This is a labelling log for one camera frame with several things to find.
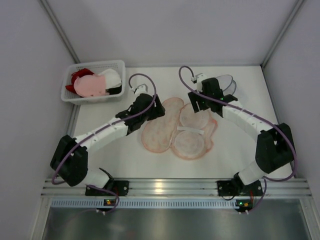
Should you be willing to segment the pink bra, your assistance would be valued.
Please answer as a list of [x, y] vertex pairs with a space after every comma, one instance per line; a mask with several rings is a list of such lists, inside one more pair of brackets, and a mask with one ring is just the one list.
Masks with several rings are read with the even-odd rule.
[[75, 92], [83, 97], [100, 97], [106, 94], [106, 82], [104, 76], [85, 75], [78, 77], [73, 84]]

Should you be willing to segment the pink floral mesh laundry bag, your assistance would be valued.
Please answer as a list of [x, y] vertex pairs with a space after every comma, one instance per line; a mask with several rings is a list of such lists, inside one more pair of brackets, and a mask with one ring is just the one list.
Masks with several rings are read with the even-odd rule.
[[172, 97], [162, 103], [165, 115], [149, 121], [141, 134], [144, 148], [153, 153], [171, 150], [177, 157], [196, 160], [214, 146], [217, 121], [209, 110], [194, 112], [190, 103]]

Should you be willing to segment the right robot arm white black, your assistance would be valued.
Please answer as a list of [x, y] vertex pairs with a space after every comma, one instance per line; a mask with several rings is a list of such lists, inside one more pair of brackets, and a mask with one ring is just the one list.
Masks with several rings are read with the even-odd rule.
[[243, 109], [235, 96], [224, 95], [215, 77], [197, 76], [191, 81], [196, 84], [196, 90], [188, 93], [194, 112], [211, 110], [234, 123], [256, 143], [254, 161], [232, 179], [238, 191], [295, 159], [292, 133], [287, 124], [275, 125]]

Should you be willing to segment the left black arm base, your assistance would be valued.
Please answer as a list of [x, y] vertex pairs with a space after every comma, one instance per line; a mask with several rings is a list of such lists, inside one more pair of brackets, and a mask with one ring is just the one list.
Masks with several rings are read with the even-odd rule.
[[124, 197], [129, 192], [129, 181], [127, 180], [111, 180], [104, 187], [97, 187], [88, 185], [85, 189], [85, 196], [89, 197], [104, 197], [114, 196], [112, 193], [119, 197]]

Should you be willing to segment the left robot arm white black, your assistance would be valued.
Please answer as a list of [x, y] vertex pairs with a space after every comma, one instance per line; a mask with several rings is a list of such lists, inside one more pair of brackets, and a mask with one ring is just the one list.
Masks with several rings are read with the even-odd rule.
[[106, 124], [85, 134], [63, 136], [53, 154], [50, 167], [54, 177], [60, 176], [60, 183], [70, 187], [79, 184], [104, 189], [112, 176], [102, 168], [89, 168], [89, 153], [104, 148], [111, 142], [139, 130], [147, 122], [165, 115], [158, 95], [141, 93], [126, 110], [115, 115]]

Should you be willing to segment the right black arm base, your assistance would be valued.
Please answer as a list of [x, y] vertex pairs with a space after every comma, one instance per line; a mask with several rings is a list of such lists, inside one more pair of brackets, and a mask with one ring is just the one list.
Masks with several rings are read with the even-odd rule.
[[263, 194], [259, 180], [249, 185], [243, 184], [239, 178], [218, 180], [216, 183], [220, 197], [260, 197]]

